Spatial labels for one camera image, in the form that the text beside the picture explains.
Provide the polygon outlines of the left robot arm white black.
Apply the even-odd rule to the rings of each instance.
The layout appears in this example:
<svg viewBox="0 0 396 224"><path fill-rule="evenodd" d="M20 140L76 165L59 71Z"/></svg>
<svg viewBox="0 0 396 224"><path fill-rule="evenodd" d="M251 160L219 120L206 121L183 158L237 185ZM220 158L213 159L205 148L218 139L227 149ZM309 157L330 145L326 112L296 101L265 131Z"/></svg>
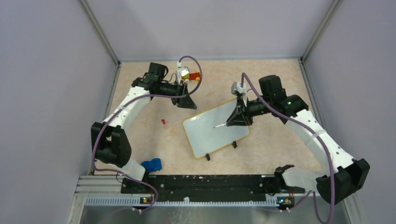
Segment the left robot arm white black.
<svg viewBox="0 0 396 224"><path fill-rule="evenodd" d="M132 187L139 193L149 189L150 181L144 177L146 169L132 157L127 132L133 121L154 97L170 98L179 108L196 109L183 76L190 73L188 67L177 64L175 81L165 81L168 67L150 63L148 72L136 78L123 99L102 122L91 126L92 154L94 160L111 165L111 169L132 178Z"/></svg>

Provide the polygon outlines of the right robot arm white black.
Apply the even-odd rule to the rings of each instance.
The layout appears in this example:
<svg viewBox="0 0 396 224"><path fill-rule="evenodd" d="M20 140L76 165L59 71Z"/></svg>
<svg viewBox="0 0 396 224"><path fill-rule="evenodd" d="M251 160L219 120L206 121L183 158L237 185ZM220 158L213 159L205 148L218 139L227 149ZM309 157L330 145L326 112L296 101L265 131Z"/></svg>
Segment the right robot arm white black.
<svg viewBox="0 0 396 224"><path fill-rule="evenodd" d="M271 114L290 128L314 154L322 172L285 165L276 168L274 187L287 192L292 187L318 193L326 202L338 204L360 190L367 178L370 165L365 159L356 159L347 153L314 118L308 105L298 95L287 95L279 76L259 79L257 98L249 100L248 90L253 86L246 74L234 82L231 93L236 106L226 126L251 126L253 118Z"/></svg>

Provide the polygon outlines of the white whiteboard yellow edge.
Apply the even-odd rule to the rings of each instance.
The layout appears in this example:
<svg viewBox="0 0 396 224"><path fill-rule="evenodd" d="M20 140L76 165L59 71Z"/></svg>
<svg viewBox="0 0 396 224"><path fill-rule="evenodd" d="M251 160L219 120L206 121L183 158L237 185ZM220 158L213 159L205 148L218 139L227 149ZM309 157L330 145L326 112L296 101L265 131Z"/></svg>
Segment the white whiteboard yellow edge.
<svg viewBox="0 0 396 224"><path fill-rule="evenodd" d="M212 109L208 109L182 121L193 155L197 159L204 158L206 154L214 153L224 147L232 145L250 134L247 126L223 126L236 106L236 100L224 102Z"/></svg>

